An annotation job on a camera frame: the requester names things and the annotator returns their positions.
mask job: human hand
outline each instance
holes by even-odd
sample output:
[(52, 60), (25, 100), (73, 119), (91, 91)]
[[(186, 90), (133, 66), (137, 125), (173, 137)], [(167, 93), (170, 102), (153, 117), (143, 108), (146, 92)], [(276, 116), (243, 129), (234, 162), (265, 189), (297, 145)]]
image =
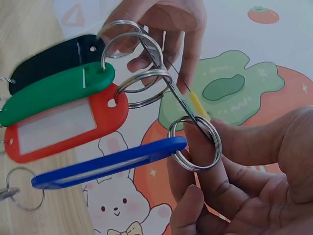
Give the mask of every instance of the human hand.
[[(173, 235), (308, 235), (313, 229), (313, 106), (291, 111), (264, 126), (212, 121), (223, 154), (214, 168), (194, 173), (168, 158), (172, 193), (178, 201)], [(213, 148), (192, 125), (185, 126), (190, 154), (198, 165), (212, 162)], [(278, 163), (284, 174), (241, 165)], [(230, 220), (210, 213), (209, 207)]]
[[(185, 93), (184, 81), (190, 86), (200, 58), (206, 18), (206, 9), (202, 0), (123, 0), (104, 24), (116, 20), (130, 20), (148, 26), (149, 35), (161, 48), (164, 47), (163, 52), (171, 63), (180, 53), (183, 32), (185, 32), (182, 64), (177, 82), (179, 90)], [(130, 27), (112, 28), (104, 32), (102, 38), (108, 42), (127, 31), (131, 31)], [(128, 38), (116, 44), (115, 49), (120, 52), (129, 52), (137, 44), (137, 39), (133, 41)], [(150, 58), (142, 53), (128, 63), (128, 69), (136, 72), (147, 68), (150, 64)], [(164, 59), (164, 64), (167, 69), (171, 66), (166, 59)], [(151, 79), (153, 78), (146, 79), (145, 83), (149, 83)]]

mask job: blue key tag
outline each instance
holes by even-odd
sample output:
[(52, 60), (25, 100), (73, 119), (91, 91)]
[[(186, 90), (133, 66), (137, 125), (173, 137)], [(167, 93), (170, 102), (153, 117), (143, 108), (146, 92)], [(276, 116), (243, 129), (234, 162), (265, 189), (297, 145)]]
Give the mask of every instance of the blue key tag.
[(67, 188), (162, 160), (186, 146), (187, 141), (184, 137), (166, 138), (46, 172), (35, 176), (31, 183), (34, 188), (39, 189)]

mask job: yellow tweezers handle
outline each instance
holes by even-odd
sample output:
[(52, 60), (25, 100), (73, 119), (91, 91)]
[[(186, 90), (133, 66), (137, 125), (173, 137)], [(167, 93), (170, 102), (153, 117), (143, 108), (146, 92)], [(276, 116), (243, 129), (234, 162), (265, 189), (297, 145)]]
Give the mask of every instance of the yellow tweezers handle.
[(211, 118), (209, 114), (207, 113), (207, 111), (202, 107), (197, 95), (194, 92), (189, 92), (189, 97), (192, 103), (194, 104), (194, 106), (196, 107), (198, 114), (202, 116), (203, 118), (207, 119), (208, 121), (210, 121)]

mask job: cartoon tomato print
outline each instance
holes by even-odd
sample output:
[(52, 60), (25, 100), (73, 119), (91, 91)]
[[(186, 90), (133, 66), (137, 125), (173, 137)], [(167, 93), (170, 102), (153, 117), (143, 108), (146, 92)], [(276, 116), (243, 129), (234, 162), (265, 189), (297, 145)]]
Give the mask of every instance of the cartoon tomato print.
[[(313, 82), (308, 77), (272, 62), (249, 67), (249, 61), (247, 55), (234, 50), (200, 60), (195, 75), (199, 79), (191, 89), (201, 99), (203, 107), (210, 111), (210, 116), (233, 125), (257, 126), (302, 105), (313, 104)], [(170, 123), (185, 115), (175, 104), (170, 93), (162, 98), (158, 120), (150, 126), (142, 144), (165, 138)], [(183, 127), (177, 129), (176, 135), (184, 136)], [(281, 173), (278, 164), (251, 168)], [(137, 167), (134, 182), (152, 207), (166, 203), (174, 209), (176, 202), (166, 169), (166, 159)], [(170, 228), (165, 231), (165, 235), (169, 234)]]
[(255, 6), (248, 12), (249, 18), (260, 24), (274, 24), (279, 21), (279, 15), (270, 9)]

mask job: wooden surface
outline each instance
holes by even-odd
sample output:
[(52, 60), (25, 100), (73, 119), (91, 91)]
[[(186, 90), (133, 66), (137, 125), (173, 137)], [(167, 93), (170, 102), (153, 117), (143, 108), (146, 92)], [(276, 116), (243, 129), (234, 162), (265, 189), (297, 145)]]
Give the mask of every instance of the wooden surface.
[[(0, 0), (0, 76), (9, 77), (21, 60), (62, 39), (52, 1)], [(8, 96), (7, 83), (1, 82), (0, 97)], [(74, 162), (74, 150), (69, 150), (26, 166), (39, 174)], [(0, 188), (5, 187), (7, 173), (16, 166), (7, 156), (0, 156)], [(21, 202), (39, 203), (41, 192), (29, 186), (27, 173), (17, 172), (12, 178), (12, 183), (21, 186)], [(81, 186), (45, 194), (43, 206), (35, 212), (22, 211), (10, 199), (0, 202), (0, 235), (94, 234)]]

